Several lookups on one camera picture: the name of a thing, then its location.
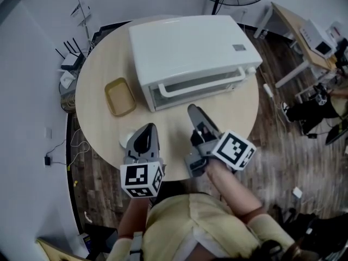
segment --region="black antenna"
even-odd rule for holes
[[[72,51],[74,51],[76,53],[75,49],[70,45],[69,41],[66,41],[66,42],[71,47]]]
[[[65,42],[63,42],[63,43],[64,43],[64,45],[65,45],[66,49],[69,51],[69,53],[71,53],[71,54],[72,54],[72,52],[70,51],[70,49],[68,48],[68,46],[66,45],[66,43],[65,43]]]
[[[72,40],[74,41],[75,45],[77,46],[77,49],[78,49],[78,50],[80,51],[80,53],[83,55],[83,53],[82,53],[80,47],[79,47],[79,46],[77,45],[77,43],[76,43],[76,40],[75,40],[74,38],[72,38]]]
[[[55,51],[57,51],[59,53],[59,55],[62,56],[63,59],[65,59],[65,57],[63,55],[61,55],[61,53],[58,51],[58,49],[55,49]]]

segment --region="shirt sleeve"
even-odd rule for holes
[[[277,241],[286,251],[295,241],[282,227],[268,214],[255,216],[247,226],[254,232],[261,242]]]
[[[129,254],[132,240],[127,238],[118,239],[111,250],[107,261],[124,261]]]

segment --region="black screen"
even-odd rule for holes
[[[323,41],[320,43],[320,45],[318,45],[316,48],[315,48],[317,51],[319,51],[321,54],[326,54],[328,53],[331,48],[330,46],[328,46],[326,43],[324,43]]]

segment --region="oven knob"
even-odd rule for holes
[[[256,73],[256,70],[254,67],[250,67],[250,68],[247,68],[246,69],[246,73],[249,75],[249,76],[252,76],[253,74]]]

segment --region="white undershirt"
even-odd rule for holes
[[[173,261],[185,261],[198,244],[201,244],[217,258],[229,257],[228,253],[209,233],[199,227],[194,227],[180,244]]]

